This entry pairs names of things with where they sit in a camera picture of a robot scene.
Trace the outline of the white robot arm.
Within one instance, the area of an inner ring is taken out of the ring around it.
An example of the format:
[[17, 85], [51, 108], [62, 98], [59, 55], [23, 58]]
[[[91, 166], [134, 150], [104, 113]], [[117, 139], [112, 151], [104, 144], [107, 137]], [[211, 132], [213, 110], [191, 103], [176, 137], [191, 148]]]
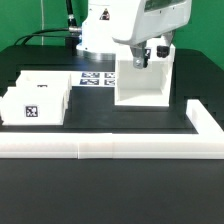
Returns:
[[190, 19], [192, 0], [88, 0], [78, 53], [96, 60], [113, 60], [115, 44], [129, 46], [133, 65], [146, 68], [147, 42], [160, 37], [159, 57], [167, 57], [175, 30]]

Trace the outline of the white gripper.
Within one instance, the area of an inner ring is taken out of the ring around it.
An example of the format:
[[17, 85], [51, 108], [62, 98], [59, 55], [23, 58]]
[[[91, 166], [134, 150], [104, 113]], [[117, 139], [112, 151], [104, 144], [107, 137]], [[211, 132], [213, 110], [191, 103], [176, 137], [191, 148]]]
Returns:
[[135, 68], [146, 68], [144, 41], [161, 35], [157, 56], [166, 58], [174, 36], [172, 30], [188, 23], [191, 6], [192, 0], [113, 0], [111, 36], [116, 43], [131, 46]]

